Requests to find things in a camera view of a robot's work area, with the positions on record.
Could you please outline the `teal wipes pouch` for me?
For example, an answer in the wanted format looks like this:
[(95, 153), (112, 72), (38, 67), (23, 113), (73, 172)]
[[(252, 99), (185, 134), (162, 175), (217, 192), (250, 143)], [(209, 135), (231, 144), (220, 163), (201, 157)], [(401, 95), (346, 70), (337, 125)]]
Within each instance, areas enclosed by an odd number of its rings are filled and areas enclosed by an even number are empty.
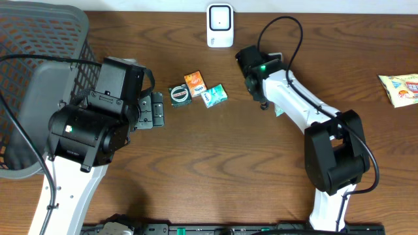
[(279, 117), (285, 113), (285, 111), (277, 104), (274, 105), (274, 111), (275, 111), (276, 117)]

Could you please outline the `dark green round-label box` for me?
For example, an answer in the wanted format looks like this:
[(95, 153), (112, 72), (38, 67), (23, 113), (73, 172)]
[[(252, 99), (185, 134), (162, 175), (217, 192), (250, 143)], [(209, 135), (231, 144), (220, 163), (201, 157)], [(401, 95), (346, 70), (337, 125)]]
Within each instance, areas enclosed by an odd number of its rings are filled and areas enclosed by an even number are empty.
[(169, 88), (171, 105), (175, 108), (192, 103), (191, 94), (186, 84)]

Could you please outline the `small teal tissue pack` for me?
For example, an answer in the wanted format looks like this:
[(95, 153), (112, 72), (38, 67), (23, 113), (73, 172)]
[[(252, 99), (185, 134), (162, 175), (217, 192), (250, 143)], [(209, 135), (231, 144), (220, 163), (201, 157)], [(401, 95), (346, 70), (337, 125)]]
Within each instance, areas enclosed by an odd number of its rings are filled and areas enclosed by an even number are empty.
[(201, 93), (201, 97), (207, 108), (213, 107), (214, 105), (228, 99), (228, 96), (221, 84), (203, 91)]

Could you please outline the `orange small tissue pack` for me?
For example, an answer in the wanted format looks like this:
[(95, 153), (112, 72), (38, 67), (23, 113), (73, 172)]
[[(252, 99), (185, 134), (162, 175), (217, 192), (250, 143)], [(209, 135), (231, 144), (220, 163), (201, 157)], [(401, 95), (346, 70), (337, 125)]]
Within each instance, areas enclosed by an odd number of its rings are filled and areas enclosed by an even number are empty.
[(203, 91), (206, 91), (206, 84), (204, 83), (201, 72), (198, 70), (191, 74), (184, 76), (185, 82), (191, 92), (192, 97), (199, 96)]

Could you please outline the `yellow wet wipes pack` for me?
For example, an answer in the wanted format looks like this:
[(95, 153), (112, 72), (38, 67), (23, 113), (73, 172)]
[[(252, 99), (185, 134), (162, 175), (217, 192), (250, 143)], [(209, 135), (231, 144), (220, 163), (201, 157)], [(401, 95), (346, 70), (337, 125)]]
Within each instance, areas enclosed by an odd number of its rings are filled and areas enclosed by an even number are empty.
[(395, 108), (417, 104), (417, 74), (379, 75), (378, 78)]

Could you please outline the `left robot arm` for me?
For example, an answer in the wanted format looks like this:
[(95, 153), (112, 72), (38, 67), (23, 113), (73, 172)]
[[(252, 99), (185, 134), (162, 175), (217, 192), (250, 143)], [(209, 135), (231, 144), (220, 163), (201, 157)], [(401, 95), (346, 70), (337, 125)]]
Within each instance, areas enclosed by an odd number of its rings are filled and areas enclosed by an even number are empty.
[(47, 172), (30, 234), (79, 234), (91, 199), (116, 151), (130, 134), (164, 125), (163, 95), (91, 91), (87, 107), (70, 104), (52, 115), (44, 152)]

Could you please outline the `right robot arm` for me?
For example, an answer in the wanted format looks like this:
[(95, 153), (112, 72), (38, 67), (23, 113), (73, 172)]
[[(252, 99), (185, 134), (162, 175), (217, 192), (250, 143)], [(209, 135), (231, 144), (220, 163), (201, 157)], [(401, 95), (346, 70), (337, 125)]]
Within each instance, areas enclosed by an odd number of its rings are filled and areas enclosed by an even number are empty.
[(307, 90), (279, 57), (239, 63), (256, 101), (281, 108), (304, 135), (304, 167), (315, 187), (309, 224), (314, 230), (343, 232), (350, 196), (370, 169), (362, 121), (340, 112)]

